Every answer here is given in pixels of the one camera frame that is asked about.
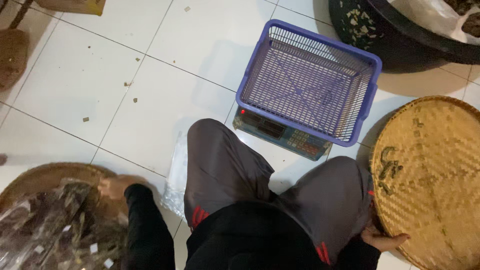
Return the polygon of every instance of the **woven bamboo tray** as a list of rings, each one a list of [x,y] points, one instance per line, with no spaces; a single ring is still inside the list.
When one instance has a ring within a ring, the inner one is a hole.
[[[9,208],[23,196],[45,192],[59,187],[63,178],[74,178],[88,182],[92,190],[87,197],[96,206],[95,210],[103,217],[115,218],[119,213],[128,215],[125,200],[112,201],[100,197],[97,190],[100,179],[116,174],[108,169],[83,163],[50,163],[32,168],[19,175],[0,195],[0,212]]]
[[[414,100],[372,151],[375,205],[399,251],[422,270],[480,269],[480,111],[455,98]]]

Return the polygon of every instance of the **clear plastic bag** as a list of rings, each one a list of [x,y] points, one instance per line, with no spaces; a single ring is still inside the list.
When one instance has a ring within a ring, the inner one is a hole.
[[[110,269],[120,269],[127,225],[119,221],[125,217],[97,216],[97,202],[88,199],[91,185],[70,178],[61,183],[0,215],[0,270],[103,269],[106,260],[113,262]]]
[[[187,135],[180,132],[160,204],[182,218],[185,218],[183,195],[187,186],[187,164]]]
[[[430,31],[463,43],[480,45],[480,38],[462,31],[470,14],[480,12],[476,6],[461,16],[444,0],[388,0],[400,13]]]

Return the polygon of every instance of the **gray pants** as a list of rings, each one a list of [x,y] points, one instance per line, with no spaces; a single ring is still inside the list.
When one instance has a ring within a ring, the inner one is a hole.
[[[333,158],[279,196],[268,182],[274,170],[222,123],[202,119],[188,131],[185,216],[193,230],[208,215],[238,201],[271,203],[310,236],[319,257],[335,264],[338,253],[361,232],[372,200],[372,178],[348,157]]]

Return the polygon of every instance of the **blue plastic basket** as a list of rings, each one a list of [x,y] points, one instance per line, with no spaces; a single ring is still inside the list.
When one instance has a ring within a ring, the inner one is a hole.
[[[270,20],[250,58],[237,103],[349,147],[368,116],[381,69],[374,54]]]

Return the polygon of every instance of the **digital scale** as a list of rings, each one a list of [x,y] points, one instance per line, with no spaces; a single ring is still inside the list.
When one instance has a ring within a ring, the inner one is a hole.
[[[323,156],[332,145],[327,140],[273,121],[242,107],[237,109],[233,127],[313,161],[317,161]]]

